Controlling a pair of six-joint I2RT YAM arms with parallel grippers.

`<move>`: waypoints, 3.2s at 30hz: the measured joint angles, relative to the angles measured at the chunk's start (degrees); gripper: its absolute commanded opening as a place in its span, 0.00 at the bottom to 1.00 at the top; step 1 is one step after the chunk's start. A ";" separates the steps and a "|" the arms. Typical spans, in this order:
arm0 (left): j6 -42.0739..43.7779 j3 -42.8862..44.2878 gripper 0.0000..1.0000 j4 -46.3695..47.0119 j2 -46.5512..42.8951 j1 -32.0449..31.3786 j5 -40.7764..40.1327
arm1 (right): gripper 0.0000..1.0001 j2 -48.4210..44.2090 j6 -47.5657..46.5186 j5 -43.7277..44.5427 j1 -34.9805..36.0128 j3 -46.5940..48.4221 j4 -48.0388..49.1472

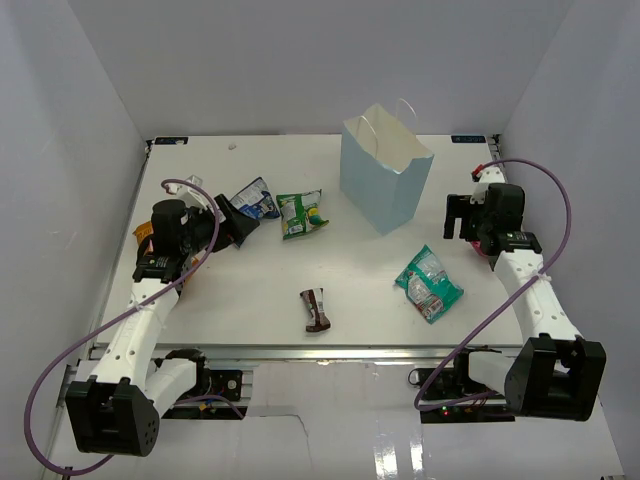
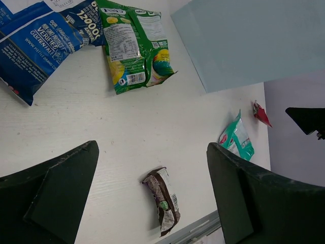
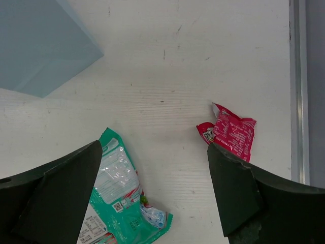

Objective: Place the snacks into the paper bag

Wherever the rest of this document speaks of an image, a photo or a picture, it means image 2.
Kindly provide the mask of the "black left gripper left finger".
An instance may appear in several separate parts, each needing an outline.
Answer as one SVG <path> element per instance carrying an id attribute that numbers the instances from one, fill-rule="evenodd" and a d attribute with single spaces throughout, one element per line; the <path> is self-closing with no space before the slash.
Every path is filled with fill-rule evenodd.
<path id="1" fill-rule="evenodd" d="M 1 177 L 1 243 L 74 243 L 98 158 L 92 140 Z"/>

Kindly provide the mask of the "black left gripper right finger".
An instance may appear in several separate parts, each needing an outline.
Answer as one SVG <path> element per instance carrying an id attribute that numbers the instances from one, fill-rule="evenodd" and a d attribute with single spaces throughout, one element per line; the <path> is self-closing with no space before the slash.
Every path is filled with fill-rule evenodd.
<path id="1" fill-rule="evenodd" d="M 226 243 L 324 243 L 324 187 L 244 160 L 217 143 L 207 162 Z"/>

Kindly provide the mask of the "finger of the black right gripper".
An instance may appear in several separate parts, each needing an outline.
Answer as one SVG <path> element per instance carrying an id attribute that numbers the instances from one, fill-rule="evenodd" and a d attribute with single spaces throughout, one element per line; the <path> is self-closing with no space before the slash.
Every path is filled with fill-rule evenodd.
<path id="1" fill-rule="evenodd" d="M 285 112 L 306 134 L 324 135 L 324 108 L 288 107 Z"/>

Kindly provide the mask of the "red snack packet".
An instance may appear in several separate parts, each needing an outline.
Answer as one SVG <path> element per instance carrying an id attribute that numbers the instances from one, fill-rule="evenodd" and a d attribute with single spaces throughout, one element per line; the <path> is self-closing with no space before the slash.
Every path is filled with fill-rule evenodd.
<path id="1" fill-rule="evenodd" d="M 253 114 L 254 117 L 261 121 L 263 124 L 267 125 L 270 128 L 272 127 L 264 108 L 257 102 L 257 100 L 255 100 L 253 104 Z"/>

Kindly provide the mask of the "teal snack packet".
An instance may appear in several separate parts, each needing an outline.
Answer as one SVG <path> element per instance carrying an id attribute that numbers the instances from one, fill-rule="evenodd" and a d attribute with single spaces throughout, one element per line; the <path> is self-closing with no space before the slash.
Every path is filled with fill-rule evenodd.
<path id="1" fill-rule="evenodd" d="M 242 159 L 251 160 L 254 155 L 254 148 L 242 122 L 240 110 L 221 134 L 218 143 Z"/>

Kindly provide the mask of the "brown chocolate bar wrapper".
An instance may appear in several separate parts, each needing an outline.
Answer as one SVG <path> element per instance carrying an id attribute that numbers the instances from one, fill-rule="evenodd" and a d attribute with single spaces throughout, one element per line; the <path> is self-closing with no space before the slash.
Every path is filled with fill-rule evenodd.
<path id="1" fill-rule="evenodd" d="M 164 237 L 179 223 L 181 217 L 167 168 L 160 167 L 150 171 L 141 183 L 153 194 L 160 224 L 160 237 Z"/>

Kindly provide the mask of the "blue kettle chips bag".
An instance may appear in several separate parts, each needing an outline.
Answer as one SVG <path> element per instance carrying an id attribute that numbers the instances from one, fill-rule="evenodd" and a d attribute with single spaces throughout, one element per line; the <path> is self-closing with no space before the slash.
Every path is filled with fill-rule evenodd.
<path id="1" fill-rule="evenodd" d="M 28 105 L 69 55 L 104 44 L 96 1 L 1 1 L 1 81 Z"/>

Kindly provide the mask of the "green snack bag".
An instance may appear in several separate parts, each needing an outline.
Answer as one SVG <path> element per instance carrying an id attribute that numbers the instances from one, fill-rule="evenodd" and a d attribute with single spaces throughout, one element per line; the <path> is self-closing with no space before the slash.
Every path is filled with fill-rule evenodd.
<path id="1" fill-rule="evenodd" d="M 116 94 L 164 83 L 175 74 L 161 13 L 98 1 Z"/>

